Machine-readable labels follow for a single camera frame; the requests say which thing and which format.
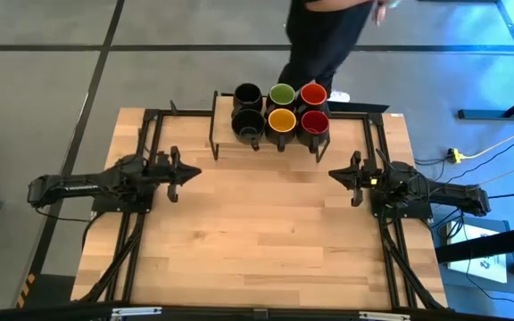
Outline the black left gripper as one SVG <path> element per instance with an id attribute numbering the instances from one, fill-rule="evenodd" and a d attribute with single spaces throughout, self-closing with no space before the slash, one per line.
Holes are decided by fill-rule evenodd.
<path id="1" fill-rule="evenodd" d="M 151 184 L 167 184 L 167 196 L 171 202 L 178 201 L 177 188 L 202 171 L 181 161 L 181 154 L 176 145 L 171 146 L 170 156 L 167 153 L 157 153 L 155 160 L 148 166 L 148 182 Z"/>

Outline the black mug red inside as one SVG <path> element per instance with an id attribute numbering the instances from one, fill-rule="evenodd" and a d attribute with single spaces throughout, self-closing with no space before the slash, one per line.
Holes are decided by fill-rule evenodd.
<path id="1" fill-rule="evenodd" d="M 301 117 L 296 136 L 298 141 L 308 148 L 309 153 L 316 153 L 329 136 L 328 116 L 322 111 L 305 112 Z"/>

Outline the black mug dark inside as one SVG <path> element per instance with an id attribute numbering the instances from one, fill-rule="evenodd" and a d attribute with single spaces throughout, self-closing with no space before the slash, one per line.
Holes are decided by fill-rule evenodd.
<path id="1" fill-rule="evenodd" d="M 233 93 L 233 112 L 241 110 L 262 110 L 261 90 L 253 83 L 243 83 Z"/>
<path id="2" fill-rule="evenodd" d="M 250 145 L 256 152 L 260 150 L 259 141 L 265 126 L 266 120 L 255 110 L 241 110 L 231 120 L 231 127 L 237 140 Z"/>

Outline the black mug orange inside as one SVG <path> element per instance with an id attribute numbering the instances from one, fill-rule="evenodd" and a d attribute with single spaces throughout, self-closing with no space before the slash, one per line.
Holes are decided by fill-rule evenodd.
<path id="1" fill-rule="evenodd" d="M 327 91 L 316 83 L 309 83 L 300 90 L 299 112 L 310 110 L 324 111 L 327 105 Z"/>

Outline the black mug yellow inside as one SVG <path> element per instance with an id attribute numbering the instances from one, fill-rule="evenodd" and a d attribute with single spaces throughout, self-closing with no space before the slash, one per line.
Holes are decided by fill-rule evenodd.
<path id="1" fill-rule="evenodd" d="M 283 152 L 296 135 L 297 119 L 294 113 L 287 109 L 275 109 L 267 119 L 265 136 L 267 140 Z"/>

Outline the black mug green inside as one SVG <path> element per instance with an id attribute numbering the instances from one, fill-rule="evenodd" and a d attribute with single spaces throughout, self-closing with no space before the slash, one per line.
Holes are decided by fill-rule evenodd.
<path id="1" fill-rule="evenodd" d="M 292 111 L 294 109 L 295 99 L 296 92 L 291 86 L 278 83 L 269 90 L 266 100 L 266 112 L 271 112 L 275 109 L 287 109 Z"/>

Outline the black wedge panel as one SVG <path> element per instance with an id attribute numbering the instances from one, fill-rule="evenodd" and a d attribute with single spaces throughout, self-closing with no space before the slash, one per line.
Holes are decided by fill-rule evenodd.
<path id="1" fill-rule="evenodd" d="M 373 103 L 327 103 L 327 107 L 333 112 L 357 112 L 357 113 L 384 113 L 389 108 L 388 105 Z"/>

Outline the yellow power plug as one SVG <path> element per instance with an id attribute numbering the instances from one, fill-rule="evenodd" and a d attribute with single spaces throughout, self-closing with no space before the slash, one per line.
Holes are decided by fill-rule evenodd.
<path id="1" fill-rule="evenodd" d="M 456 148 L 449 148 L 446 153 L 446 159 L 453 164 L 459 164 L 466 158 L 467 156 Z"/>

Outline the person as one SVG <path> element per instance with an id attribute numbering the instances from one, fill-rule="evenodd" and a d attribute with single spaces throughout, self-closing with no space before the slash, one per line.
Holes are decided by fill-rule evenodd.
<path id="1" fill-rule="evenodd" d="M 332 102 L 348 103 L 346 92 L 333 88 L 336 72 L 354 49 L 370 15 L 382 23 L 386 11 L 402 0 L 291 0 L 286 21 L 288 63 L 278 81 L 299 90 L 314 82 Z"/>

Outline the black metal beam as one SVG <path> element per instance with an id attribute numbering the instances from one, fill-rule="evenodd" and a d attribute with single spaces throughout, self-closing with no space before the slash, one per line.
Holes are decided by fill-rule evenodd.
<path id="1" fill-rule="evenodd" d="M 435 249 L 439 263 L 476 259 L 514 252 L 514 230 L 478 237 Z"/>

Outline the white cardboard box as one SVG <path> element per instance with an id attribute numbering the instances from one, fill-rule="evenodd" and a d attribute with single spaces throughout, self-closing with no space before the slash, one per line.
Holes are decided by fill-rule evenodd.
<path id="1" fill-rule="evenodd" d="M 497 231 L 465 223 L 449 224 L 449 228 L 453 226 L 455 226 L 457 234 L 447 240 L 448 245 L 498 234 Z M 499 284 L 506 284 L 508 281 L 505 254 L 448 262 L 447 268 L 453 271 L 467 273 L 470 276 L 477 276 L 482 279 L 494 281 Z"/>

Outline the black aluminium table frame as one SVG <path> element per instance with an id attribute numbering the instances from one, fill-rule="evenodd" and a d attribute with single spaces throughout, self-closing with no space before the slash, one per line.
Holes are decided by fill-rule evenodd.
<path id="1" fill-rule="evenodd" d="M 202 173 L 178 186 L 177 202 L 159 185 L 149 212 L 94 211 L 72 301 L 0 309 L 0 321 L 94 320 L 125 307 L 162 307 L 161 319 L 360 320 L 376 311 L 479 321 L 426 289 L 440 281 L 441 263 L 418 218 L 375 217 L 369 191 L 352 207 L 352 191 L 328 174 L 355 151 L 379 168 L 412 166 L 402 115 L 325 114 L 331 143 L 320 163 L 299 151 L 221 151 L 215 161 L 211 108 L 122 109 L 105 169 L 176 145 Z"/>

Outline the wooden shelf black metal frame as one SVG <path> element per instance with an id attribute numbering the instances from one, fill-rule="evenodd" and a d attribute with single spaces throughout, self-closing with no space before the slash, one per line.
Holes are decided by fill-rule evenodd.
<path id="1" fill-rule="evenodd" d="M 211 107 L 211 121 L 209 131 L 209 145 L 211 146 L 212 158 L 217 161 L 220 157 L 220 152 L 250 152 L 256 153 L 250 144 L 245 144 L 237 139 L 231 127 L 231 112 L 233 111 L 233 94 L 220 93 L 219 91 L 213 92 L 213 101 Z M 314 153 L 316 163 L 320 163 L 327 148 L 330 146 L 331 139 L 328 134 L 327 140 L 319 145 L 319 149 Z M 280 154 L 277 147 L 267 140 L 263 134 L 258 141 L 260 150 L 257 152 L 272 152 Z M 309 148 L 301 144 L 297 138 L 292 140 L 286 145 L 284 154 L 289 152 L 295 153 L 299 151 L 300 154 L 310 155 Z"/>

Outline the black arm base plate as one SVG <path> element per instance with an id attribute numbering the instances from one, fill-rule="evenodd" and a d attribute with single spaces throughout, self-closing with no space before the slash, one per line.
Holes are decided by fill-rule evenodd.
<path id="1" fill-rule="evenodd" d="M 122 201 L 110 196 L 97 196 L 92 204 L 95 212 L 139 213 L 149 212 L 153 204 L 153 195 L 138 196 L 133 201 Z"/>
<path id="2" fill-rule="evenodd" d="M 375 217 L 385 218 L 432 218 L 432 210 L 428 203 L 422 201 L 408 201 L 405 205 L 386 205 L 381 193 L 370 194 L 370 205 Z"/>

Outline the silver metal bracket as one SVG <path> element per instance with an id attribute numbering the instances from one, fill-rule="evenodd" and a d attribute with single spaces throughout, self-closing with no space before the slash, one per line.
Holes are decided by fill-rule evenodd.
<path id="1" fill-rule="evenodd" d="M 359 319 L 368 321 L 411 321 L 410 315 L 376 311 L 360 311 Z"/>
<path id="2" fill-rule="evenodd" d="M 163 311 L 162 307 L 125 307 L 115 308 L 112 310 L 111 319 L 122 319 L 124 317 L 140 317 L 160 315 Z"/>

